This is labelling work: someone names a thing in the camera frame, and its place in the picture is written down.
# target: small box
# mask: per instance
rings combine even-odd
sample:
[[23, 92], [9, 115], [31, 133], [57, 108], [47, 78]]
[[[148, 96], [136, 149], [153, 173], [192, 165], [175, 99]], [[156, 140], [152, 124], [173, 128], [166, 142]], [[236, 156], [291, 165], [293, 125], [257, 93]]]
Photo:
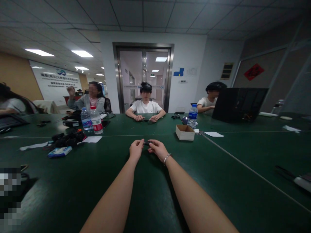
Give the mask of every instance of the small box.
[[176, 125], [176, 134], [179, 140], [193, 141], [195, 132], [188, 125]]

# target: blue label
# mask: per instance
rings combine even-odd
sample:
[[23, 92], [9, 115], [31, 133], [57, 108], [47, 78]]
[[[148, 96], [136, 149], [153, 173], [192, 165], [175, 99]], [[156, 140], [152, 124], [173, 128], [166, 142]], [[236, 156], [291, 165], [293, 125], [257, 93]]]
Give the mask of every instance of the blue label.
[[93, 124], [92, 124], [91, 119], [85, 119], [82, 121], [82, 125], [83, 125], [83, 127], [86, 127], [86, 126], [91, 126]]
[[196, 113], [196, 112], [190, 112], [189, 113], [189, 119], [191, 119], [191, 120], [196, 120], [197, 119], [197, 116], [198, 116], [198, 113]]

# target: plastic bottle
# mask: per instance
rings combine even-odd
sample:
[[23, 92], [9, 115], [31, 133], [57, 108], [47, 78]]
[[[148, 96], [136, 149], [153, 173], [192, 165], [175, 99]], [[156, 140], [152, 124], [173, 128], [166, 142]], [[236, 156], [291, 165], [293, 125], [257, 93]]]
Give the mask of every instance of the plastic bottle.
[[199, 113], [199, 111], [197, 109], [197, 105], [192, 105], [192, 108], [190, 108], [190, 110], [189, 110], [188, 125], [194, 130], [195, 130], [195, 126], [196, 126], [198, 113]]
[[101, 118], [95, 106], [91, 106], [90, 116], [93, 123], [94, 133], [102, 134], [104, 132], [103, 125], [101, 124]]
[[81, 121], [84, 130], [92, 130], [93, 129], [93, 123], [90, 117], [89, 111], [86, 110], [86, 108], [82, 108], [81, 112]]

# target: metal door frame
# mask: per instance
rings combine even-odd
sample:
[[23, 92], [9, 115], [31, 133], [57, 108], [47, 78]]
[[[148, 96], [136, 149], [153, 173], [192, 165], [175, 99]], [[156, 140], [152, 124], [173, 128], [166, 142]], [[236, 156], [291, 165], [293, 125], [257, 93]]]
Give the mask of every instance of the metal door frame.
[[173, 67], [173, 58], [174, 58], [174, 44], [113, 42], [112, 47], [113, 47], [114, 63], [115, 63], [115, 70], [116, 70], [120, 113], [125, 113], [120, 51], [141, 51], [142, 52], [142, 69], [146, 68], [146, 59], [147, 59], [146, 52], [168, 52], [167, 73], [166, 73], [167, 80], [165, 82], [166, 88], [164, 92], [164, 111], [168, 112], [171, 79], [172, 79], [172, 67]]

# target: phone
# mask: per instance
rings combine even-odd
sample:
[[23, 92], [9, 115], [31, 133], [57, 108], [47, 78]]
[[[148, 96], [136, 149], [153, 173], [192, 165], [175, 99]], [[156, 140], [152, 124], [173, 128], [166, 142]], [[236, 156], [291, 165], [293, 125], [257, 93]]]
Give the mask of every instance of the phone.
[[106, 128], [107, 125], [109, 125], [110, 121], [102, 121], [101, 124], [103, 125], [103, 128]]

